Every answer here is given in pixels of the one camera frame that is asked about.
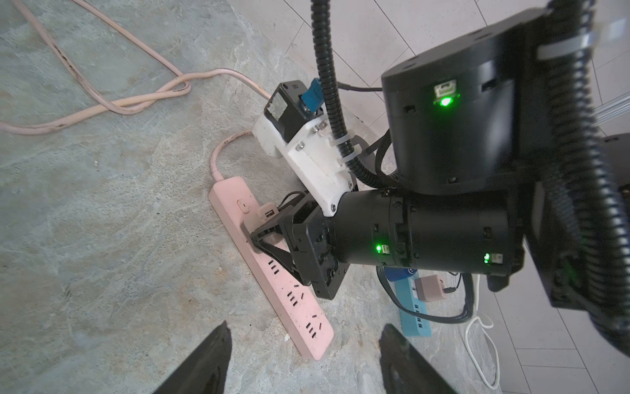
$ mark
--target blue connector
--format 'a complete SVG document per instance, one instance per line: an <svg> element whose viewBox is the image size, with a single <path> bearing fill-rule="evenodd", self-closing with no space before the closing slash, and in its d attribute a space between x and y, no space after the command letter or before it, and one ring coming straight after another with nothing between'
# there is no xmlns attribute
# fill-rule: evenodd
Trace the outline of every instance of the blue connector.
<svg viewBox="0 0 630 394"><path fill-rule="evenodd" d="M385 277L390 282L400 281L401 279L409 278L416 273L417 270L411 268L392 268L385 267Z"/></svg>
<svg viewBox="0 0 630 394"><path fill-rule="evenodd" d="M313 79L311 87L302 94L302 103L311 112L317 112L324 103L324 91L321 89L319 78Z"/></svg>

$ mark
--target gray stone floor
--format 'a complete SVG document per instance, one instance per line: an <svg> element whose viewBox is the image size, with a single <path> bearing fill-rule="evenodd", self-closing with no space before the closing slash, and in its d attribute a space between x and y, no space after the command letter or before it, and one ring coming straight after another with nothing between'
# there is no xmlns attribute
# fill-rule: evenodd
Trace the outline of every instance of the gray stone floor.
<svg viewBox="0 0 630 394"><path fill-rule="evenodd" d="M25 1L108 98L154 91L171 73L70 1ZM230 67L271 91L306 80L224 1L95 1L183 71ZM0 110L36 124L93 105L8 0L0 4ZM208 159L248 129L264 100L239 81L194 81L184 97L130 117L105 113L46 136L0 135L0 392L150 393L227 320L234 341L227 393L381 393L377 345L398 311L370 267L354 266L321 301L335 339L303 359L212 210ZM347 114L349 128L375 136ZM260 202L300 187L252 137L219 165ZM458 291L431 308L456 314ZM433 324L412 343L460 393L490 392L462 343ZM476 329L473 347L493 376Z"/></svg>

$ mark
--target pink power strip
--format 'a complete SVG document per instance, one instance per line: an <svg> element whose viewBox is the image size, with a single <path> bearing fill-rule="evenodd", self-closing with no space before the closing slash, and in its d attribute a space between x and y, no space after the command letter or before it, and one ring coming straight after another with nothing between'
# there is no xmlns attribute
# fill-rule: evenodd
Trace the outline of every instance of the pink power strip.
<svg viewBox="0 0 630 394"><path fill-rule="evenodd" d="M249 234L243 233L245 217L256 214L259 208L245 181L233 177L215 183L208 200L297 350L304 357L319 360L333 340L333 327L310 289L300 284L277 261L264 253L256 253Z"/></svg>

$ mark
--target metal bolt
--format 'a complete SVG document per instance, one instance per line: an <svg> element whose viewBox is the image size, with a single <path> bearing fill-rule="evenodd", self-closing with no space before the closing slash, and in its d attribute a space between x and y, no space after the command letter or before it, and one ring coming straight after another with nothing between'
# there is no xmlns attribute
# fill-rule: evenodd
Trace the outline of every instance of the metal bolt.
<svg viewBox="0 0 630 394"><path fill-rule="evenodd" d="M313 126L313 128L311 129L311 132L313 134L322 131L323 129L326 128L326 126L328 126L328 123L326 123L326 121L324 120L323 122L316 124L315 126Z"/></svg>

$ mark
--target tile grout line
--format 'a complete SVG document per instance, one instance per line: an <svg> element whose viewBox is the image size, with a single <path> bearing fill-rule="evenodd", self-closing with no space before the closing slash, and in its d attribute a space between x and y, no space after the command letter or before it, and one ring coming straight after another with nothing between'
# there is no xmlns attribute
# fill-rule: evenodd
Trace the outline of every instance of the tile grout line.
<svg viewBox="0 0 630 394"><path fill-rule="evenodd" d="M557 366L557 365L524 365L521 364L523 367L536 367L536 368L569 368L569 369L586 369L586 368L582 368L582 367L561 367L561 366Z"/></svg>
<svg viewBox="0 0 630 394"><path fill-rule="evenodd" d="M291 43L289 44L289 47L287 48L287 50L284 52L285 55L289 53L289 49L291 49L291 45L293 45L293 41L295 41L295 38L297 37L297 35L300 34L300 30L302 30L303 26L304 26L304 22L302 22L302 24L300 25L300 28L297 29L297 33L293 37L293 40L291 40Z"/></svg>
<svg viewBox="0 0 630 394"><path fill-rule="evenodd" d="M476 6L477 6L477 9L479 10L479 15L481 15L481 19L483 19L483 23L485 23L485 24L486 24L486 27L487 27L487 26L488 26L488 22L486 22L486 18L484 18L484 17L483 17L483 13L481 12L481 8L479 8L479 4L477 4L477 1L476 1L476 0L475 0L475 2L474 2L474 5L476 5Z"/></svg>
<svg viewBox="0 0 630 394"><path fill-rule="evenodd" d="M387 18L387 20L391 23L392 27L394 28L394 30L396 31L396 33L398 33L398 35L400 36L400 38L403 39L404 43L407 44L407 47L409 47L409 49L411 50L411 53L415 56L416 52L413 51L413 49L411 49L410 45L407 43L407 40L404 39L403 35L400 34L400 32L398 31L398 29L396 28L396 26L394 26L394 23L392 23L392 21L389 19L389 17L387 16L387 14L385 14L385 11L383 11L383 9L381 8L381 6L379 6L379 3L376 2L376 0L374 0L374 4L376 4L376 6L379 8L379 10L383 13L383 15L385 15L385 18Z"/></svg>
<svg viewBox="0 0 630 394"><path fill-rule="evenodd" d="M359 79L360 79L360 80L361 80L361 81L362 81L362 82L363 82L363 83L364 83L364 84L365 84L368 88L370 87L370 85L368 85L368 84L367 84L367 82L365 82L365 80L364 80L363 78L361 78L361 75L359 75L357 71L354 71L354 68L350 67L350 65L348 64L348 62L347 62L347 61L343 60L343 58L341 57L341 55L340 55L340 54L338 54L338 53L337 53L337 51L335 51L335 49L334 49L334 48L333 48L333 52L335 53L335 55L337 55L337 56L339 57L339 59L341 59L341 61L342 61L342 62L344 62L344 63L346 64L346 66L348 66L348 68L349 68L349 69L351 69L351 70L352 70L352 72L354 72L354 73L358 76L358 78L359 78Z"/></svg>
<svg viewBox="0 0 630 394"><path fill-rule="evenodd" d="M564 319L562 318L562 315L560 314L560 311L557 308L554 308L556 310L556 312L558 312L558 316L560 316L560 320L562 320L562 324L564 325L564 328L566 329L566 332L569 334L569 338L571 338L571 342L573 342L573 346L575 346L575 350L578 352L578 355L580 356L580 360L582 361L582 364L584 364L584 367L587 366L587 364L584 362L584 359L582 358L582 354L580 353L580 351L578 350L578 347L575 345L575 341L573 340L573 336L571 336L571 333L569 332L569 328L566 326L566 323L564 322ZM595 387L595 392L597 394L599 394L599 390L597 389L597 386L595 386L595 382L593 380L593 377L590 376L590 371L588 370L588 368L586 368L587 373L588 373L588 377L591 379L591 383L593 383L593 387Z"/></svg>
<svg viewBox="0 0 630 394"><path fill-rule="evenodd" d="M383 113L381 114L381 116L377 117L377 118L376 118L376 120L379 120L380 118L382 118L382 117L383 117L383 115L385 115L386 113L387 113L387 110L386 110L385 112L383 112ZM375 121L373 121L373 122L372 122L372 123L371 123L368 127L372 127L372 125L376 123L376 120L375 120Z"/></svg>
<svg viewBox="0 0 630 394"><path fill-rule="evenodd" d="M287 3L287 5L289 6L289 8L290 8L290 9L293 9L293 7L291 6L291 4ZM306 23L307 25L309 25L309 27L311 27L311 25L310 25L307 21L305 21L305 20L304 20L304 18L303 18L300 14L298 14L296 10L294 10L294 9L293 9L293 12L295 12L295 14L296 14L296 15L297 15L297 16L298 16L298 17L299 17L299 18L300 18L300 19L301 19L304 23Z"/></svg>
<svg viewBox="0 0 630 394"><path fill-rule="evenodd" d="M495 297L496 305L499 307L499 313L501 313L501 319L503 319L503 324L505 325L505 330L508 332L508 336L510 337L510 342L512 343L512 348L514 349L514 353L516 353L516 347L514 346L514 340L512 339L512 335L510 334L510 329L508 328L508 324L505 323L505 317L503 317L503 311L501 310L501 305L499 304L499 300L496 298L496 293L493 292L492 295ZM525 370L523 369L523 366L520 365L520 360L518 359L518 353L516 354L516 359L518 360L518 365L520 366L520 371L523 372L523 377L525 378L525 383L527 383L527 389L531 393L532 392L532 388L529 386L529 382L527 381L527 376L525 375Z"/></svg>
<svg viewBox="0 0 630 394"><path fill-rule="evenodd" d="M396 61L397 61L398 59L400 59L400 57L401 57L401 56L402 56L402 55L403 55L406 51L407 51L407 50L405 49L405 50L403 51L403 53L402 53L402 54L399 54L399 55L398 55L398 57L396 58L396 60L394 60L394 61L392 62L392 64L390 64L390 65L389 65L389 66L385 69L385 71L387 71L387 70L389 70L390 68L392 68L392 66L394 65L394 63L396 63ZM372 85L374 85L376 82L378 82L378 80L381 78L381 76L382 76L382 75L383 75L383 73L381 73L381 75L379 75L379 76L378 76L378 78L376 78L376 80L375 80L374 82L372 82L372 84L370 85L370 87L372 87Z"/></svg>
<svg viewBox="0 0 630 394"><path fill-rule="evenodd" d="M599 66L598 68L595 68L595 62L593 62L593 70L597 70L597 69L600 69L600 68L604 67L606 64L608 64L608 63L612 62L613 60L617 60L618 58L622 57L623 55L625 55L625 54L626 54L626 53L628 53L628 52L630 52L630 49L629 49L629 50L627 50L627 51L625 51L625 52L624 52L624 53L622 53L621 55L619 55L619 56L615 57L614 59L611 59L611 60L607 61L606 63L602 64L602 65L601 65L601 66Z"/></svg>
<svg viewBox="0 0 630 394"><path fill-rule="evenodd" d="M593 66L593 75L595 76L595 85L597 86L597 93L599 93L599 101L602 103L602 105L604 105L604 101L602 99L602 92L599 90L599 82L597 81L597 73L595 72L595 63L593 62L592 57L591 57L591 66Z"/></svg>

